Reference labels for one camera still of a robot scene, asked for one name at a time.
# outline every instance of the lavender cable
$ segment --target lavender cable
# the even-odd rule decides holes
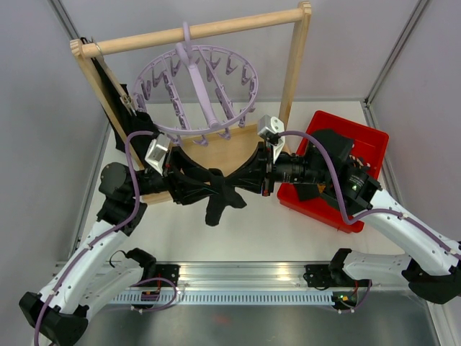
[[[93,241],[89,243],[90,247],[93,247],[98,241],[106,237],[107,235],[111,234],[114,231],[117,231],[121,229],[122,227],[126,226],[131,222],[136,214],[139,211],[139,205],[140,205],[140,193],[139,193],[139,186],[138,186],[138,181],[136,180],[136,172],[135,169],[133,168],[133,163],[131,161],[131,153],[130,153],[130,142],[131,140],[136,137],[136,136],[152,136],[153,133],[151,131],[136,131],[133,133],[130,133],[128,135],[127,140],[125,142],[125,155],[127,157],[127,163],[128,163],[128,169],[130,171],[130,176],[131,180],[133,181],[133,189],[135,191],[135,207],[133,208],[133,212],[131,213],[130,216],[123,222],[119,223],[118,225],[112,227],[111,229],[105,231],[104,233],[100,234],[96,238],[94,238]],[[77,262],[83,257],[85,253],[87,253],[89,250],[88,249],[83,249],[79,254],[76,255],[76,257],[73,259],[73,261],[69,264],[69,266],[64,270],[63,274],[59,278],[58,281],[56,281],[56,284],[53,287],[53,292],[57,292],[58,289],[61,287],[63,281],[67,278],[69,272],[75,267]],[[40,309],[40,313],[38,314],[37,322],[35,323],[35,330],[34,330],[34,346],[39,346],[38,344],[38,339],[40,336],[40,326],[42,324],[43,316],[45,315],[46,308],[50,305],[51,300],[53,299],[53,295],[49,295],[42,308]]]
[[[344,204],[344,199],[343,199],[343,195],[341,192],[341,186],[339,184],[338,176],[336,175],[333,162],[330,159],[328,152],[322,146],[322,144],[317,139],[315,139],[313,136],[309,135],[308,133],[301,132],[301,131],[293,131],[293,130],[284,131],[284,132],[279,133],[279,135],[280,136],[303,137],[309,140],[312,144],[314,144],[317,147],[317,149],[320,151],[320,154],[322,154],[323,159],[326,162],[326,166],[328,167],[328,170],[330,171],[331,180],[333,180],[334,192],[336,193],[336,198],[339,204],[339,211],[341,212],[341,217],[345,224],[352,225],[353,223],[356,223],[358,220],[364,218],[365,216],[376,214],[376,213],[390,214],[390,215],[397,216],[398,218],[403,217],[403,213],[400,213],[398,211],[384,209],[384,208],[377,208],[377,209],[372,209],[372,210],[366,210],[363,213],[360,213],[359,215],[357,215],[356,217],[349,219],[349,217],[347,216],[347,212],[346,212],[346,205]],[[413,218],[404,218],[404,220],[406,220],[407,222],[411,223],[413,226],[420,229],[424,234],[426,234],[429,238],[435,241],[443,250],[449,253],[451,252],[451,249],[448,245],[446,245],[442,240],[439,239],[439,237],[437,237],[430,230],[428,230],[428,228],[421,225],[418,221],[414,220]],[[452,255],[455,256],[458,260],[461,260],[461,254],[455,253]]]

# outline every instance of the white floor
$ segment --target white floor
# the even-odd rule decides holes
[[[152,111],[155,114],[164,107],[156,105]],[[197,109],[196,105],[186,107]],[[251,117],[276,115],[278,109],[278,102],[257,104]],[[316,110],[365,124],[359,102],[294,102],[288,128],[305,130]],[[287,142],[294,151],[300,139],[288,138]],[[102,167],[114,161],[125,162],[125,155],[115,150],[112,133]],[[330,260],[341,247],[373,254],[403,253],[369,226],[359,234],[345,234],[280,205],[276,193],[263,198],[239,192],[248,206],[242,210],[226,208],[216,227],[205,225],[206,200],[189,206],[173,202],[152,205],[122,249],[140,247],[159,261],[320,261]],[[104,196],[96,190],[84,235],[103,202]]]

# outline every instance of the wooden board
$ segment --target wooden board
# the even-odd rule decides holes
[[[208,146],[199,146],[193,143],[192,137],[184,140],[183,149],[189,157],[205,168],[218,168],[223,174],[229,175],[239,168],[252,155],[259,141],[256,133],[256,124],[247,125],[245,128],[231,128],[230,140],[222,139],[217,133],[207,135]],[[156,204],[171,200],[168,192],[154,193],[143,197],[143,202]]]

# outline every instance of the black bracket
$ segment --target black bracket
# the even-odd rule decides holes
[[[327,290],[329,288],[354,288],[355,280],[351,278],[342,278],[341,281],[336,281],[334,275],[330,271],[330,265],[306,265],[304,280],[308,283],[308,287],[318,290]],[[359,287],[368,287],[368,280],[358,280]]]

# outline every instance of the cable connector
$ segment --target cable connector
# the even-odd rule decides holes
[[[399,220],[405,220],[406,218],[409,218],[410,216],[407,213],[402,213],[402,215],[398,216],[397,218]]]

